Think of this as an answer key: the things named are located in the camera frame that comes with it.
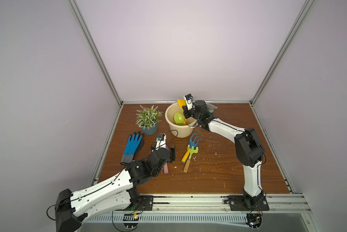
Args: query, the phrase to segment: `spray bottle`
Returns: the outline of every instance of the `spray bottle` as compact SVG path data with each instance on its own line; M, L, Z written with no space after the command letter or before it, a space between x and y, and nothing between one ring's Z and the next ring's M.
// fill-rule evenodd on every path
M213 104L207 103L207 108L208 108L208 112L210 113L210 115L214 114L214 109L217 109L216 106L214 106Z

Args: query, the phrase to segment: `robotic arm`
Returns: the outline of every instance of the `robotic arm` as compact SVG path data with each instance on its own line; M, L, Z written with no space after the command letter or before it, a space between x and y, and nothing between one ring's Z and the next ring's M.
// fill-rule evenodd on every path
M266 203L260 183L260 166L265 149L255 130L235 127L210 115L206 102L193 102L190 94L184 99L185 118L193 117L201 128L234 142L237 158L244 170L244 209L254 210L263 202ZM119 209L137 209L141 198L136 186L158 176L167 162L175 160L175 148L170 151L166 149L165 134L158 134L156 142L147 159L133 161L113 177L83 190L71 192L65 189L60 192L55 205L56 231L73 232L84 222L100 214ZM261 220L257 221L256 217L247 219L252 228L261 224Z
M60 192L55 205L56 231L73 232L100 214L136 209L141 201L136 186L158 176L166 162L175 160L175 148L168 151L165 148L166 135L159 135L155 150L146 160L134 161L120 173L89 188Z
M186 106L183 106L185 118L193 117L199 126L205 130L217 133L234 142L238 160L243 165L244 189L243 205L253 210L262 204L264 192L260 181L260 166L265 153L256 131L253 128L240 128L223 122L209 114L206 102L193 102L191 94L184 96Z

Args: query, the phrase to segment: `gray wall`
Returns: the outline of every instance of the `gray wall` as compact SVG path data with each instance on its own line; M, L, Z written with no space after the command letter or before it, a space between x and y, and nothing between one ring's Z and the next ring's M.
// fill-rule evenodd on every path
M67 1L0 0L0 231L55 231L47 207L88 186L116 110Z
M256 111L322 231L347 229L347 0L316 1Z
M249 101L304 2L77 0L124 101Z

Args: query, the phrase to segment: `blue rubber glove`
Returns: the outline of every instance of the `blue rubber glove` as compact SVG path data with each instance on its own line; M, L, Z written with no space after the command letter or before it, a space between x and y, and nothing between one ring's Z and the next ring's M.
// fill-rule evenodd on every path
M133 161L136 152L140 151L144 145L144 140L142 140L144 135L144 133L140 135L140 132L134 132L134 134L128 137L125 151L122 155L122 165L128 165Z

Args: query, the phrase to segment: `beige bucket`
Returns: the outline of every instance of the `beige bucket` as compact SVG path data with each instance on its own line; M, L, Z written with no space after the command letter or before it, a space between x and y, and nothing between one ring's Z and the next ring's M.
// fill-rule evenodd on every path
M197 121L194 118L190 117L186 119L186 122L188 123L188 125L184 125L184 126L176 125L175 120L173 118L176 112L180 112L181 114L184 114L184 110L181 109L181 107L179 106L177 102L173 103L166 109L165 118L168 125L170 126L170 130L177 130L178 138L188 137L193 132L193 129L194 129L194 127L190 127L190 126L195 126L197 124ZM171 133L174 136L176 135L176 131L171 131Z

